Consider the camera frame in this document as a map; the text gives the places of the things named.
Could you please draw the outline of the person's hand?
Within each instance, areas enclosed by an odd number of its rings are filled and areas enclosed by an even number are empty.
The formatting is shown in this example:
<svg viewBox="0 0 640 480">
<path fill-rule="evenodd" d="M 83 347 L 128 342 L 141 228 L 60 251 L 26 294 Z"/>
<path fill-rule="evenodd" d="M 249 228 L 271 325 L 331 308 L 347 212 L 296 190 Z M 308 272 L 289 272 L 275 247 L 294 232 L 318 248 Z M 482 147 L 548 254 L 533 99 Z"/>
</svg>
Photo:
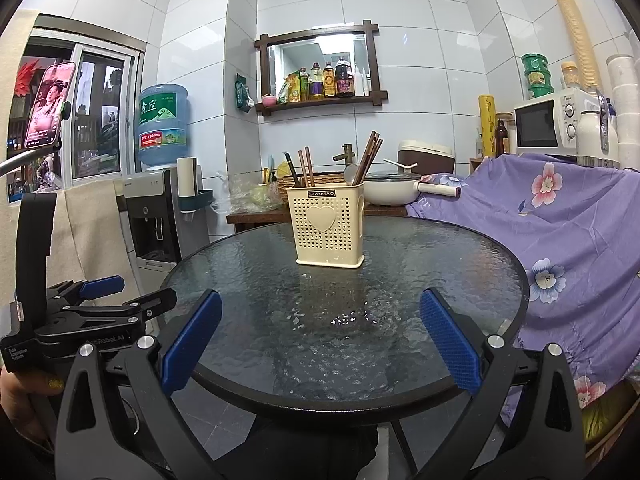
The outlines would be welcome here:
<svg viewBox="0 0 640 480">
<path fill-rule="evenodd" d="M 64 389 L 61 378 L 49 373 L 1 372 L 1 406 L 19 434 L 35 443 L 47 440 L 39 417 L 32 407 L 31 396 L 57 396 Z"/>
</svg>

